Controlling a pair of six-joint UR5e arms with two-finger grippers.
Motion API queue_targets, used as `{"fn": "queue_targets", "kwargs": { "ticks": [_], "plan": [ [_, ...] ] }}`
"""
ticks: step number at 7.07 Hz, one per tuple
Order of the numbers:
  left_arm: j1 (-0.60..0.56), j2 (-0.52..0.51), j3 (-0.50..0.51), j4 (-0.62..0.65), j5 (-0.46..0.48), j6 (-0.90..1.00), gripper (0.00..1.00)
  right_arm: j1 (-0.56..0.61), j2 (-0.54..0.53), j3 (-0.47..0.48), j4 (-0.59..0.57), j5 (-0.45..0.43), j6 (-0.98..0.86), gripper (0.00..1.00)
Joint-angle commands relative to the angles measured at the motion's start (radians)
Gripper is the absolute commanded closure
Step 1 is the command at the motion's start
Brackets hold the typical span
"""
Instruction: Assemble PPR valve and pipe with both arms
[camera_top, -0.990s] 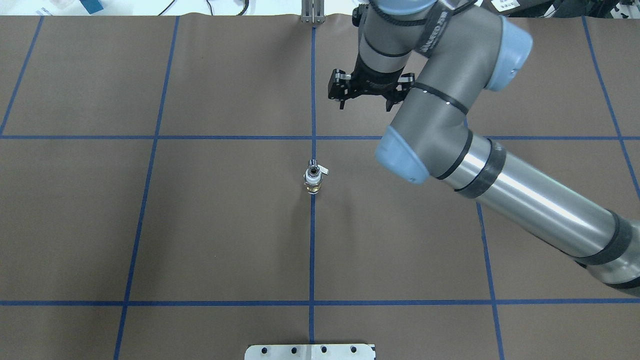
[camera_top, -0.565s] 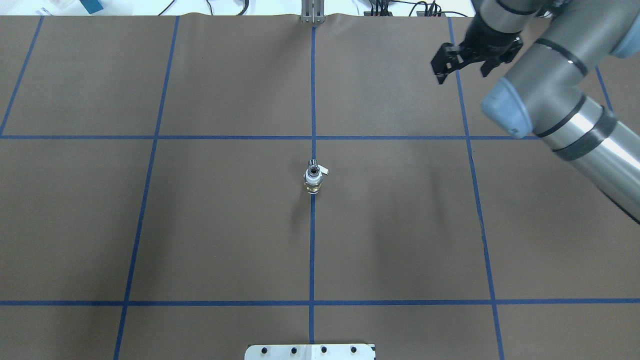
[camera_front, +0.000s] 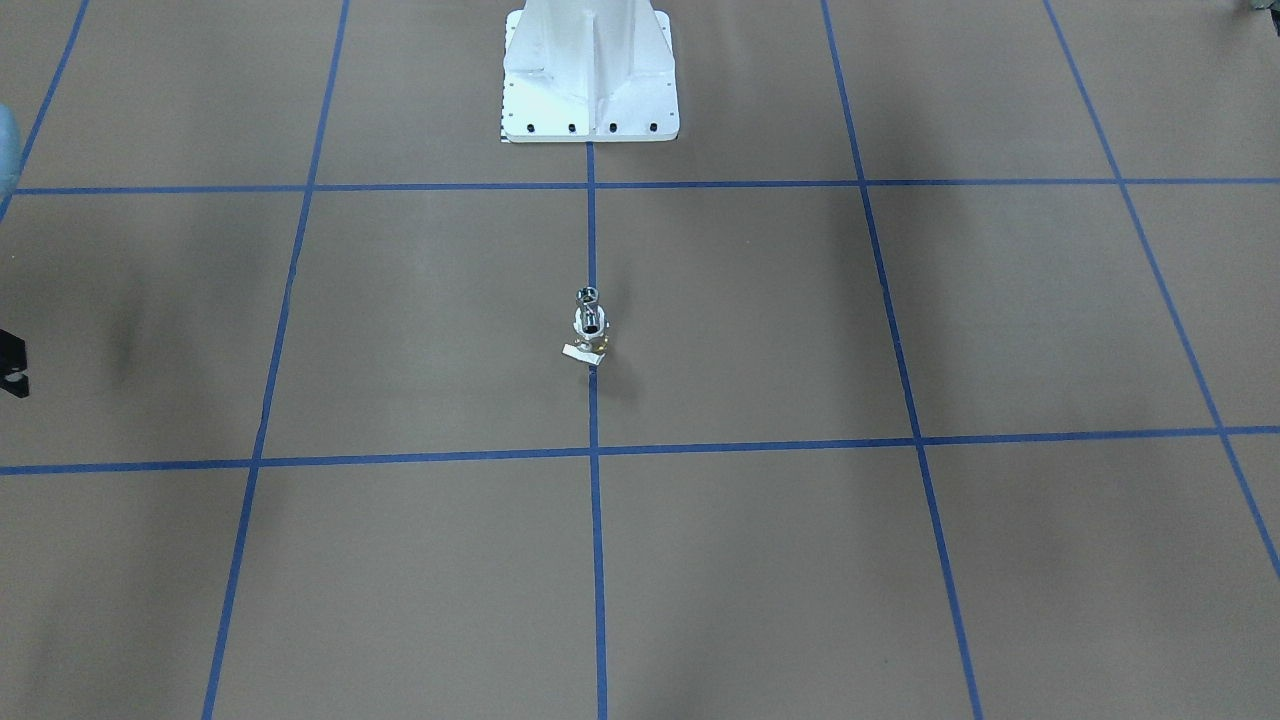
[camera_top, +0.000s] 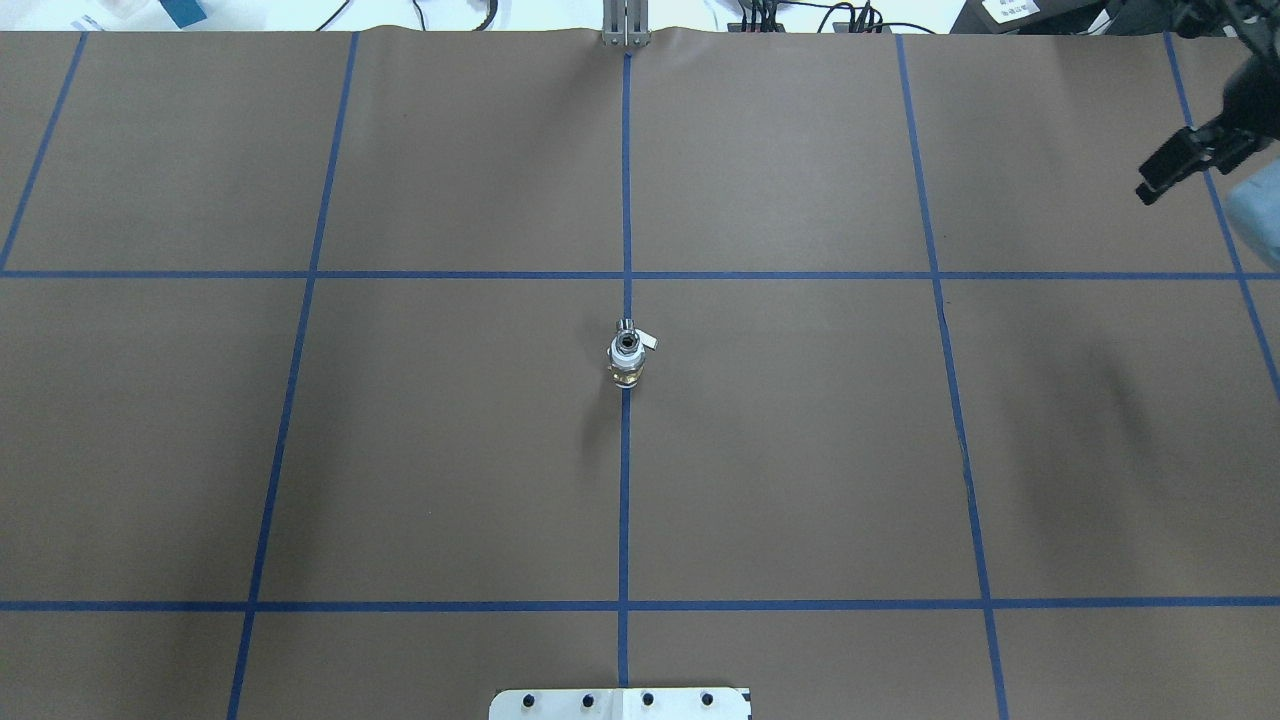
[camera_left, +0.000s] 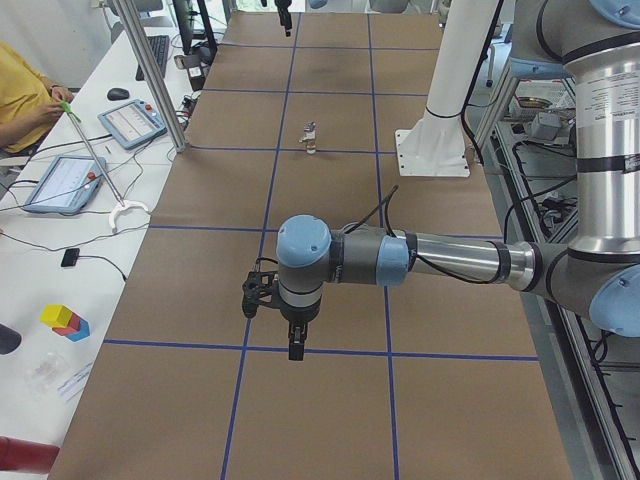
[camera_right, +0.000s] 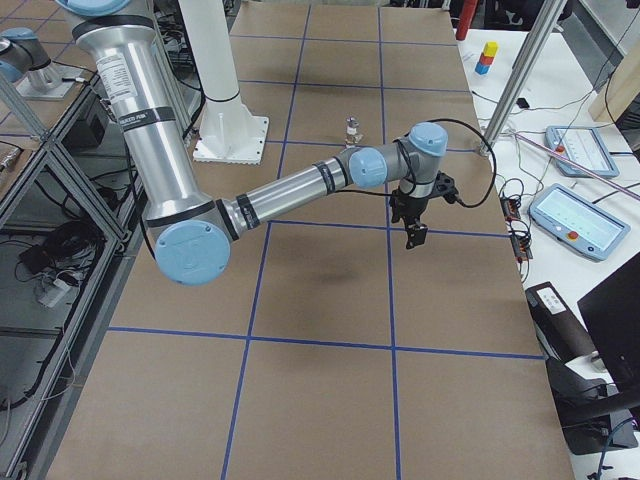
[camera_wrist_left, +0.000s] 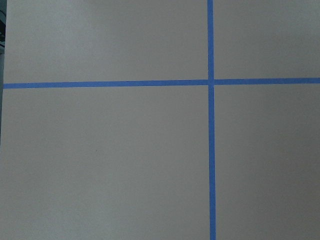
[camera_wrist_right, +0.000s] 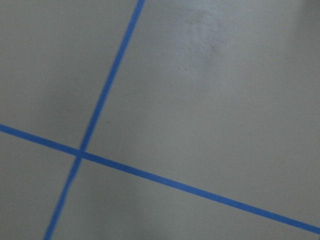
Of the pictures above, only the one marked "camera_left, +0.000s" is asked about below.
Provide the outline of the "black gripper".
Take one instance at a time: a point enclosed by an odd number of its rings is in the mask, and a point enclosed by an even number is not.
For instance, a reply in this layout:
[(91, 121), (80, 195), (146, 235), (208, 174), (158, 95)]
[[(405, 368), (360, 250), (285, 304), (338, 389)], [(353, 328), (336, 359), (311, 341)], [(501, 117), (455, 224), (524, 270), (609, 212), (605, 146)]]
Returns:
[(314, 320), (319, 314), (320, 301), (305, 307), (295, 307), (286, 303), (280, 296), (277, 271), (262, 271), (262, 261), (277, 264), (276, 260), (268, 257), (256, 258), (253, 268), (242, 285), (242, 312), (247, 319), (253, 319), (260, 306), (278, 310), (282, 317), (290, 322), (288, 359), (302, 361), (306, 343), (305, 324)]

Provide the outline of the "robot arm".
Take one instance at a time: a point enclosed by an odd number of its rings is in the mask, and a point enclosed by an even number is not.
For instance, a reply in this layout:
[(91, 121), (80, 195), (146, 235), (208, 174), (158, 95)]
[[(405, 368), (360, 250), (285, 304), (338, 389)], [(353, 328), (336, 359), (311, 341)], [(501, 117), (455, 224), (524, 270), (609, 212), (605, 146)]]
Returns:
[(575, 80), (578, 228), (568, 244), (472, 241), (311, 215), (280, 227), (277, 269), (254, 268), (242, 310), (276, 309), (301, 360), (326, 283), (396, 286), (408, 273), (505, 283), (626, 337), (639, 333), (639, 5), (519, 1), (509, 64), (519, 79)]

